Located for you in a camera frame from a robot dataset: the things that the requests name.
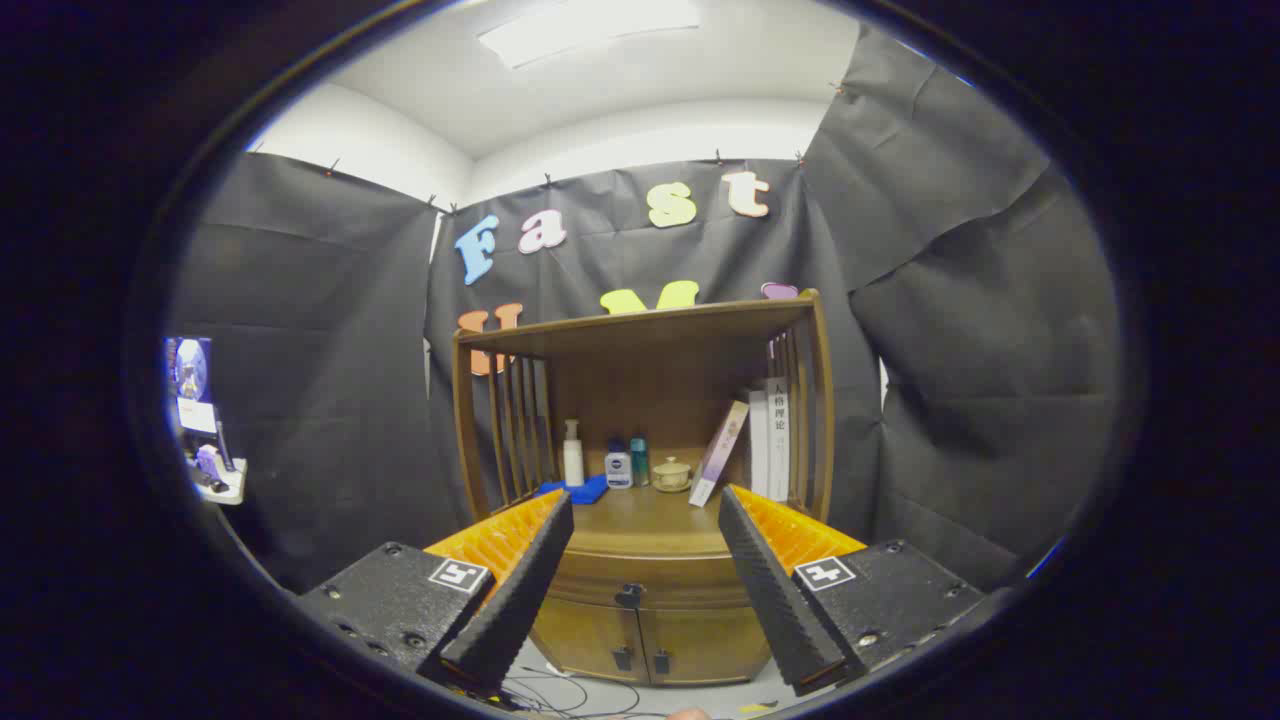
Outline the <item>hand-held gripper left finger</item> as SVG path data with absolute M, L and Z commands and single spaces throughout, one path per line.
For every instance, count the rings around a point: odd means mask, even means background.
M 461 694 L 500 691 L 573 534 L 558 491 L 426 548 L 388 541 L 297 601 L 352 650 Z

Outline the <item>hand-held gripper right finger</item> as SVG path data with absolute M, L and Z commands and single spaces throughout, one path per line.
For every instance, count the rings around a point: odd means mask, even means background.
M 986 598 L 904 539 L 864 544 L 740 486 L 719 505 L 736 573 L 797 696 L 915 653 Z

